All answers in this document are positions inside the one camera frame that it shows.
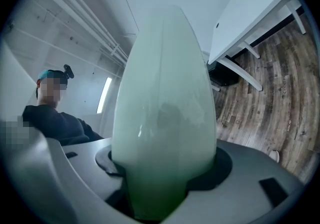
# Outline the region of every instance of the person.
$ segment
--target person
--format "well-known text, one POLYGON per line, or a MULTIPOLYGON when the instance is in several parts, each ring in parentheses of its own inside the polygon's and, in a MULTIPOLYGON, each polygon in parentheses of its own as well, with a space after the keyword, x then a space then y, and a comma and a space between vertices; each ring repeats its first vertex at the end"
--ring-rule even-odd
POLYGON ((68 85, 68 77, 60 70, 45 70, 36 82, 37 106, 25 107, 22 120, 35 127, 46 138, 53 138, 62 146, 103 139, 83 120, 57 111, 68 85))

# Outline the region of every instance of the dark sweatshirt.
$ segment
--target dark sweatshirt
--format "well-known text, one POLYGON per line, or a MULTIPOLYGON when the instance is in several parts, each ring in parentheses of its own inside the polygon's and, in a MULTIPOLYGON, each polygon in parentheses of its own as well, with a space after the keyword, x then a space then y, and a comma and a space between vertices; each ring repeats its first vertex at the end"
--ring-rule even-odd
POLYGON ((103 139, 83 120, 64 112, 58 113, 49 105, 26 106, 22 118, 45 137, 58 140, 61 146, 103 139))

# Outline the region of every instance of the white cone-shaped object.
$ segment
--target white cone-shaped object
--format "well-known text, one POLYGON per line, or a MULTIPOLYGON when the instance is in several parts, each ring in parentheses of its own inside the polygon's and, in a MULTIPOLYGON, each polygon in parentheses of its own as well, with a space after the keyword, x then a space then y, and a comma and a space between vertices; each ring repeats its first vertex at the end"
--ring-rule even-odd
POLYGON ((113 127, 112 160, 126 170, 135 217, 167 217, 215 153, 214 99, 196 36, 180 8, 159 8, 131 50, 113 127))

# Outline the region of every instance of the wooden floor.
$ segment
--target wooden floor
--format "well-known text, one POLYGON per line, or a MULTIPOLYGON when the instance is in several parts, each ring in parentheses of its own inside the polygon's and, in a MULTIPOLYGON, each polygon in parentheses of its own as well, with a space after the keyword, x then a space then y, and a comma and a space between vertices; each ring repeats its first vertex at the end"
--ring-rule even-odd
POLYGON ((296 22, 236 59, 263 86, 239 83, 213 91, 217 137, 265 153, 280 152, 280 164, 306 183, 320 159, 320 80, 313 34, 296 22))

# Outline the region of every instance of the white table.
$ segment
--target white table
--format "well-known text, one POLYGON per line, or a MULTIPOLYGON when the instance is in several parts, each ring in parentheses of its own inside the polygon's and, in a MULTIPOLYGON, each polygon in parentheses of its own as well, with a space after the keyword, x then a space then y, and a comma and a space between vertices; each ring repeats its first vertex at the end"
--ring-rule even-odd
POLYGON ((211 51, 208 63, 221 63, 247 80, 258 91, 262 91, 261 84, 241 67, 227 59, 227 52, 231 52, 239 45, 246 47, 256 58, 260 55, 245 41, 269 16, 287 5, 296 19, 301 32, 306 31, 290 0, 230 0, 213 30, 211 51))

